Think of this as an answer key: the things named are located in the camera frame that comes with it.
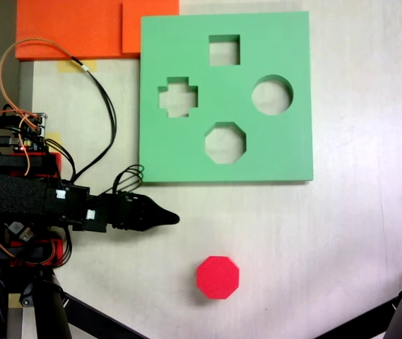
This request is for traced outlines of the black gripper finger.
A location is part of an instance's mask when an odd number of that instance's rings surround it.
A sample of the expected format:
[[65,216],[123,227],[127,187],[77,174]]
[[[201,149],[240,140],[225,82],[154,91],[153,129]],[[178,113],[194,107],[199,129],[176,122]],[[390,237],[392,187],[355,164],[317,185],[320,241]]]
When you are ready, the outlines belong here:
[[177,223],[179,223],[178,215],[158,216],[151,220],[147,220],[143,231],[151,230],[159,226],[176,225]]
[[144,196],[143,199],[144,214],[149,220],[180,220],[176,213],[165,210],[151,198]]

